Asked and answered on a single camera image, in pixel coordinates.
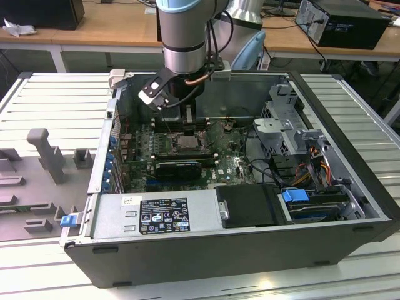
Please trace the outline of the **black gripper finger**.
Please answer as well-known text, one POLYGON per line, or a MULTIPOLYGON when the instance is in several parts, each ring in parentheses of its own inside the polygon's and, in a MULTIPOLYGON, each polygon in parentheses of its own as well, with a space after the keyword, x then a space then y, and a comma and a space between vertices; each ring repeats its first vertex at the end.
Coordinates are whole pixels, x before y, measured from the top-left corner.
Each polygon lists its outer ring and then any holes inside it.
POLYGON ((183 114, 183 131, 185 136, 193 136, 196 129, 196 109, 186 105, 183 114))

